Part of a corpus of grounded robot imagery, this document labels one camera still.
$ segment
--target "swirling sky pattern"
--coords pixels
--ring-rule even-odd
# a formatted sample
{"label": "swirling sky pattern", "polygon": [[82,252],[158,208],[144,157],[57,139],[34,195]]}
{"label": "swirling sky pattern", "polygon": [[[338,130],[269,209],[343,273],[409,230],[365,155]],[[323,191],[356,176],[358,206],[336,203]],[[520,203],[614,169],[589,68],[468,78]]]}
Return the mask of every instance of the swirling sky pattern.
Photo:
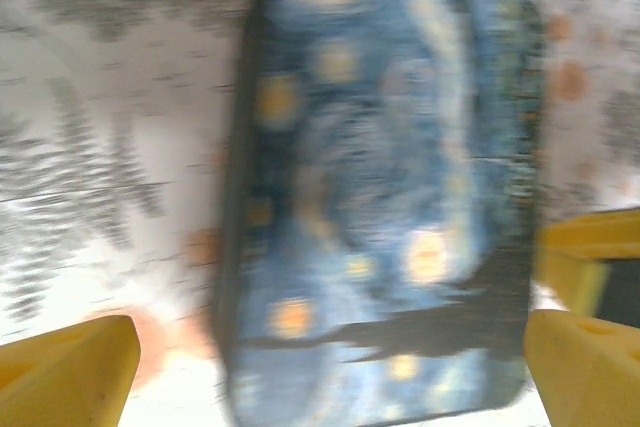
{"label": "swirling sky pattern", "polygon": [[[535,228],[535,9],[525,0],[267,0],[263,15],[230,375],[236,418],[352,426],[508,403],[524,367],[517,349],[498,355],[501,337],[465,340],[452,314],[437,320],[448,336],[425,328],[421,345],[408,335],[400,348],[390,339],[407,328],[405,313],[447,306],[490,305],[479,322],[495,311],[498,325],[503,288],[515,299],[504,315],[526,319],[528,270],[515,265],[530,267]],[[519,252],[512,275],[474,284],[506,245]],[[427,354],[441,337],[453,339],[444,355]]]}

